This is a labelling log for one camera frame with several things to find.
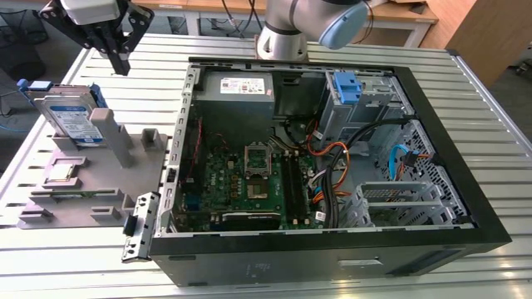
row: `blue hard drive label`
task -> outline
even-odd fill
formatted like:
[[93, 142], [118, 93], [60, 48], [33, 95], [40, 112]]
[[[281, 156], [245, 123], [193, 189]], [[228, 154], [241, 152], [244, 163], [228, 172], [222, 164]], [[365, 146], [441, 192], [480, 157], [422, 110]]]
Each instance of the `blue hard drive label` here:
[[100, 130], [89, 121], [89, 112], [82, 106], [50, 106], [50, 113], [68, 136], [78, 143], [100, 143]]

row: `blue drive bay latch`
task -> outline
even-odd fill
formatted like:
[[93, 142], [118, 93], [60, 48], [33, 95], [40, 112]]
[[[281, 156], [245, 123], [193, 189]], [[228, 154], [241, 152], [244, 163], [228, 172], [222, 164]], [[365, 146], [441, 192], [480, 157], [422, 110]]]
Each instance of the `blue drive bay latch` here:
[[362, 94], [362, 84], [353, 72], [334, 72], [336, 89], [340, 93], [340, 102], [345, 105], [358, 103]]

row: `power supply label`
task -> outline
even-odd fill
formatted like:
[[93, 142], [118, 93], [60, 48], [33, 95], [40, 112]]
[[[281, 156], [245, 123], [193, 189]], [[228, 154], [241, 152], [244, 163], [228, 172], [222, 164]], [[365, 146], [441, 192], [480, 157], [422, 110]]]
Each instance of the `power supply label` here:
[[82, 106], [50, 106], [58, 125], [68, 136], [80, 143], [98, 143], [102, 136], [98, 129], [89, 121], [89, 112]]
[[262, 78], [222, 78], [220, 81], [220, 93], [262, 95], [265, 92]]

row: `blue cable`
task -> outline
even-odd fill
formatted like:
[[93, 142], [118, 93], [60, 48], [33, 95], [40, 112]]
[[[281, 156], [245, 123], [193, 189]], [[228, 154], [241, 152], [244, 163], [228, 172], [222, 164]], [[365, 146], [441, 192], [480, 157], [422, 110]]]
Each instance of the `blue cable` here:
[[6, 126], [2, 126], [2, 125], [0, 125], [0, 129], [8, 130], [8, 131], [10, 131], [10, 132], [17, 132], [17, 133], [26, 133], [26, 132], [29, 132], [29, 130], [17, 130], [17, 129], [8, 128]]
[[389, 159], [388, 159], [388, 169], [389, 169], [389, 178], [394, 181], [396, 179], [396, 155], [397, 150], [408, 153], [408, 147], [405, 145], [393, 145], [392, 150], [389, 151]]

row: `black computer case frame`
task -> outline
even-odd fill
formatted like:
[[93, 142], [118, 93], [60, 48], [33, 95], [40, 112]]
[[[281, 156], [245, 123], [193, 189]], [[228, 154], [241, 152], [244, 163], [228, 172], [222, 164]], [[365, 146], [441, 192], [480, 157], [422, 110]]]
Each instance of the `black computer case frame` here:
[[176, 285], [245, 285], [421, 275], [465, 255], [488, 252], [510, 242], [408, 68], [245, 59], [190, 58], [189, 61], [216, 70], [232, 64], [248, 66], [249, 63], [260, 63], [288, 64], [294, 69], [298, 66], [326, 69], [358, 67], [392, 71], [476, 228], [354, 234], [333, 232], [237, 237], [220, 237], [216, 234], [185, 238], [156, 237], [150, 243], [149, 255]]

